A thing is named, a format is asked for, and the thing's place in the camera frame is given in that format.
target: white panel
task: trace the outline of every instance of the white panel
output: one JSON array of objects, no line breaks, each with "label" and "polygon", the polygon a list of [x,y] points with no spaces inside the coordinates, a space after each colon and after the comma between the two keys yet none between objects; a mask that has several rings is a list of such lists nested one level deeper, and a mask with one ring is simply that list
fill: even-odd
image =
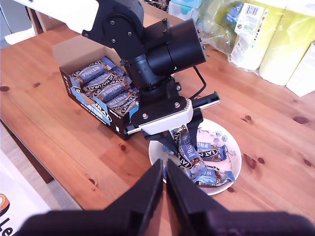
[{"label": "white panel", "polygon": [[65,22],[78,33],[90,31],[98,10],[96,0],[15,0],[45,15]]}]

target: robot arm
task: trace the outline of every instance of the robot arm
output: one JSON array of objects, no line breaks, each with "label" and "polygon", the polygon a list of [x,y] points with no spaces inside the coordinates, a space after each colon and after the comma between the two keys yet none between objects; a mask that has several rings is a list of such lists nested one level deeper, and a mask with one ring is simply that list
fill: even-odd
[{"label": "robot arm", "polygon": [[170,27],[168,20],[163,19],[145,28],[139,0],[16,1],[116,50],[139,90],[139,110],[131,118],[133,126],[128,133],[142,130],[146,139],[164,140],[163,144],[173,150],[174,144],[167,138],[169,130],[188,124],[194,134],[202,122],[200,110],[220,102],[216,93],[200,99],[180,96],[181,85],[171,76],[190,67],[196,69],[196,65],[206,61],[193,20]]}]

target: plastic packaging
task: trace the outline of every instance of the plastic packaging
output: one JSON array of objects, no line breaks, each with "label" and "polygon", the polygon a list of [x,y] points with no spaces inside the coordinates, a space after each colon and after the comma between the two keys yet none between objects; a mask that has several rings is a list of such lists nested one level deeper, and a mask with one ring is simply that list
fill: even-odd
[{"label": "plastic packaging", "polygon": [[284,14],[286,0],[247,0],[239,14],[238,34],[229,61],[246,70],[257,70]]},{"label": "plastic packaging", "polygon": [[235,24],[226,20],[237,0],[204,0],[197,25],[202,30],[202,41],[215,49],[230,54],[236,39]]},{"label": "plastic packaging", "polygon": [[315,1],[292,0],[263,59],[261,77],[276,85],[286,85],[314,41]]}]

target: blue wrapper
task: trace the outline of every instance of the blue wrapper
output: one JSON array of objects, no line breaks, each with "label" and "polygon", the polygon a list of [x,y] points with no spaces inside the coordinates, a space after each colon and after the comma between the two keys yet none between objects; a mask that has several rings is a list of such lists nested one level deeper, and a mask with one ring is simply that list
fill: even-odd
[{"label": "blue wrapper", "polygon": [[106,85],[96,97],[102,102],[109,102],[114,97],[123,93],[131,84],[131,79],[124,76],[121,79],[116,79],[110,84]]},{"label": "blue wrapper", "polygon": [[106,65],[107,70],[111,70],[116,67],[116,65],[107,57],[103,57],[101,61]]},{"label": "blue wrapper", "polygon": [[191,143],[187,128],[183,125],[172,131],[174,142],[179,151],[181,169],[192,181],[196,181],[200,175],[206,173],[207,168],[200,155]]},{"label": "blue wrapper", "polygon": [[105,72],[97,78],[89,81],[82,86],[82,90],[86,95],[97,96],[104,87],[113,82],[117,76],[114,73]]},{"label": "blue wrapper", "polygon": [[207,167],[205,174],[200,175],[195,184],[203,187],[219,187],[227,182],[235,182],[231,171],[220,172],[217,167]]},{"label": "blue wrapper", "polygon": [[232,7],[229,13],[226,15],[225,19],[233,24],[236,24],[238,16],[241,12],[243,4],[240,2],[235,7]]},{"label": "blue wrapper", "polygon": [[113,68],[111,72],[115,73],[118,77],[122,77],[125,74],[125,72],[118,67]]},{"label": "blue wrapper", "polygon": [[227,159],[225,145],[218,147],[210,143],[197,142],[198,153],[204,161],[224,161]]},{"label": "blue wrapper", "polygon": [[118,95],[117,97],[113,98],[112,100],[107,102],[106,105],[113,110],[117,110],[124,104],[136,99],[137,97],[135,94],[136,94],[136,91],[133,89],[130,89],[128,92],[124,92]]},{"label": "blue wrapper", "polygon": [[128,112],[134,113],[137,110],[138,110],[138,105],[136,104],[136,100],[134,99],[134,100],[122,105],[119,109],[116,109],[115,112],[123,117]]},{"label": "blue wrapper", "polygon": [[80,82],[80,85],[86,84],[92,79],[100,76],[106,71],[106,67],[104,64],[93,64],[90,65],[80,71],[76,71],[72,74],[72,77],[75,80]]}]

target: black wire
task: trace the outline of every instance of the black wire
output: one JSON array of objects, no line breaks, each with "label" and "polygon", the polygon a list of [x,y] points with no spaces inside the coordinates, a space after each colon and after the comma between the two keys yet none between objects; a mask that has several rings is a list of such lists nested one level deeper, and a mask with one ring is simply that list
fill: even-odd
[{"label": "black wire", "polygon": [[193,96],[191,96],[191,97],[189,98],[190,100],[195,99],[195,98],[206,88],[206,86],[207,86],[206,81],[203,79],[203,77],[202,77],[202,75],[200,74],[200,72],[199,72],[199,70],[197,69],[197,67],[194,66],[193,68],[195,69],[197,75],[198,75],[199,78],[201,79],[201,81],[202,81],[202,83],[203,83],[203,86],[202,86],[202,88],[201,88],[197,93],[195,93]]}]

